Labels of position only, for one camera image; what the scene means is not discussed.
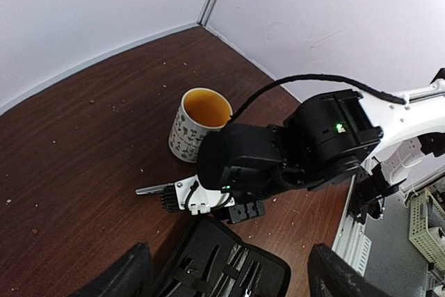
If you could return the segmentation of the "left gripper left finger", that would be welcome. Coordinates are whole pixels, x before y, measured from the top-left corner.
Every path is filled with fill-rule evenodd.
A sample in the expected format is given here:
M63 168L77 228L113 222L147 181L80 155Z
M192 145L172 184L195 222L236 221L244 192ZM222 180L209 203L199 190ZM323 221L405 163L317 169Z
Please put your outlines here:
M147 243L136 243L104 272L71 296L151 296L152 255Z

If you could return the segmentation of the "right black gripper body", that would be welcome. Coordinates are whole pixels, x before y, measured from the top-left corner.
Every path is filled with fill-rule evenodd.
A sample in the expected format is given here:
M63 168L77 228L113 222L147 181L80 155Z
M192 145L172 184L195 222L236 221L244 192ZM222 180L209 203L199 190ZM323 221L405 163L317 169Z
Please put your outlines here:
M304 188L306 180L292 131L274 125L231 124L209 133L197 156L197 176L206 190L235 201L214 214L229 224L263 216L264 200Z

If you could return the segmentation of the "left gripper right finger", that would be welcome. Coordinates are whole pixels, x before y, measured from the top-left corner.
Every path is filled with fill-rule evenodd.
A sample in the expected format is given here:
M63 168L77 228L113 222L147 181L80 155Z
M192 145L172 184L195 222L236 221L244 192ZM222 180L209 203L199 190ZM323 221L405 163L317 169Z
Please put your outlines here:
M384 296L324 243L314 244L307 262L310 296Z

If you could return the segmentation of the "black zippered tool case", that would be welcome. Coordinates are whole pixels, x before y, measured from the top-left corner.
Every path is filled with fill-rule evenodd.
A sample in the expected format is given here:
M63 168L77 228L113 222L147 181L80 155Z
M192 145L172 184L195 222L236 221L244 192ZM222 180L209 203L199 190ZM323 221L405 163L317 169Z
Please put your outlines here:
M244 242L214 218L182 237L152 288L153 296L285 296L290 266Z

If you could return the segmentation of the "silver thinning scissors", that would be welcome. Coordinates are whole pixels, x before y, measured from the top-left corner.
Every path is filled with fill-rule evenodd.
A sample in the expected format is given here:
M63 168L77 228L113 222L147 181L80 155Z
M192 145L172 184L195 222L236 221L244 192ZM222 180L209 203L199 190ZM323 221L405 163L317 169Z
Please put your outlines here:
M174 186L175 184L160 184L154 186L148 186L145 188L138 188L135 190L136 195L152 195L156 193L162 193L167 187Z

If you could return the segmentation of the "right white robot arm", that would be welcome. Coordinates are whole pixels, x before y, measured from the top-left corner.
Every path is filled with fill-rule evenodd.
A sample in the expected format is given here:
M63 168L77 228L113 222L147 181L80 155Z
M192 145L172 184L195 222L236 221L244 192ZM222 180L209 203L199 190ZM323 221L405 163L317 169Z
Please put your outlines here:
M333 74L294 74L252 94L241 109L284 83L333 81L348 89L306 99L282 125L241 124L235 112L204 137L193 190L218 194L218 207L249 204L305 189L317 191L361 175L359 204L399 190L425 156L444 154L444 79L399 93Z

